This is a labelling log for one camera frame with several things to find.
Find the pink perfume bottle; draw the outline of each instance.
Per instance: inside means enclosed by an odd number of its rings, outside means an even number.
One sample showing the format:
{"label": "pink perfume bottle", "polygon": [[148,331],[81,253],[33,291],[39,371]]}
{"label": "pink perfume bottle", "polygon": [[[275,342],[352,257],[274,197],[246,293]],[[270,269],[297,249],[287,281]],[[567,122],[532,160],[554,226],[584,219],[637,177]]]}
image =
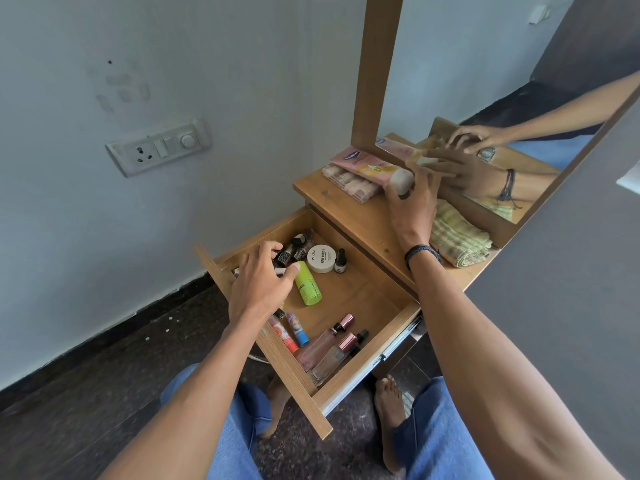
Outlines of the pink perfume bottle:
{"label": "pink perfume bottle", "polygon": [[309,369],[322,360],[322,357],[326,355],[327,351],[335,343],[335,338],[338,335],[338,332],[346,331],[352,323],[353,315],[348,313],[340,323],[336,323],[331,328],[322,332],[322,334],[313,340],[311,344],[302,349],[302,352],[296,357],[296,359],[300,362],[300,365],[305,372],[308,372]]}
{"label": "pink perfume bottle", "polygon": [[307,375],[316,386],[320,386],[338,368],[356,345],[358,345],[358,338],[354,334],[348,333],[338,345],[334,345],[329,349],[329,352]]}

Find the hand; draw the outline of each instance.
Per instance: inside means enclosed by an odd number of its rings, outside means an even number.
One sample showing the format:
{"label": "hand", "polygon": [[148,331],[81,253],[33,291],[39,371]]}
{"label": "hand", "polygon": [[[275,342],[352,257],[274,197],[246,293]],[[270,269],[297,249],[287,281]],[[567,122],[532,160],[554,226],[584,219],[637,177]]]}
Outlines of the hand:
{"label": "hand", "polygon": [[385,186],[391,225],[396,230],[403,252],[418,244],[429,243],[440,187],[440,176],[436,173],[415,162],[407,162],[406,165],[415,175],[415,187],[411,195],[400,200],[392,185]]}
{"label": "hand", "polygon": [[264,241],[240,258],[240,274],[231,288],[229,322],[257,333],[289,295],[300,265],[293,263],[283,277],[276,276],[271,260],[282,244]]}
{"label": "hand", "polygon": [[[460,139],[453,145],[453,142],[457,137]],[[470,138],[479,139],[479,143],[468,145],[465,148]],[[494,148],[496,146],[504,146],[517,139],[515,132],[512,128],[494,128],[491,126],[460,126],[453,132],[446,148],[462,149],[465,153],[475,155],[477,152],[484,148]]]}
{"label": "hand", "polygon": [[442,177],[442,183],[462,190],[469,197],[498,197],[507,183],[507,170],[485,162],[475,153],[467,155],[456,150],[429,150],[427,156],[446,160],[425,166],[450,174],[450,177]]}

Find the wooden tabletop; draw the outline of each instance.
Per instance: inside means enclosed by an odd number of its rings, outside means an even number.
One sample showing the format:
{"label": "wooden tabletop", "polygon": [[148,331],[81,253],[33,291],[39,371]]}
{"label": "wooden tabletop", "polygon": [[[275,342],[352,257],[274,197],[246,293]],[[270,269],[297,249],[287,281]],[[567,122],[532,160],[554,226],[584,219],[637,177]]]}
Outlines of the wooden tabletop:
{"label": "wooden tabletop", "polygon": [[[376,195],[366,203],[359,203],[332,184],[322,170],[300,178],[293,188],[396,278],[416,291],[413,277],[404,265],[404,253],[391,227],[389,207],[383,194]],[[497,249],[491,250],[489,259],[464,268],[453,267],[445,261],[445,268],[460,288],[466,290],[497,254]]]}

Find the power socket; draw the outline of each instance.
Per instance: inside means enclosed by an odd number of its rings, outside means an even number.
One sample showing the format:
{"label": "power socket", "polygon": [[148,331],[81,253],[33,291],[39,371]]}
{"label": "power socket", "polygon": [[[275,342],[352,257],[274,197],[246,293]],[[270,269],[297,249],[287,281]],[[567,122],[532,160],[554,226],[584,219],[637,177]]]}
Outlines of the power socket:
{"label": "power socket", "polygon": [[163,163],[201,151],[210,145],[204,121],[165,129],[144,137],[114,141],[107,152],[125,177],[132,177]]}

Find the lime green container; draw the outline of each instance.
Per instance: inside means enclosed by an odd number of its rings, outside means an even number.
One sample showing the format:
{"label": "lime green container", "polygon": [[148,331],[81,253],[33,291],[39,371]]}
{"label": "lime green container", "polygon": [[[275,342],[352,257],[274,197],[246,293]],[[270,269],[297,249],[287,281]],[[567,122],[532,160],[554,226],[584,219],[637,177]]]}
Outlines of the lime green container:
{"label": "lime green container", "polygon": [[304,261],[298,261],[300,272],[296,276],[296,286],[306,306],[315,305],[322,299],[322,293]]}

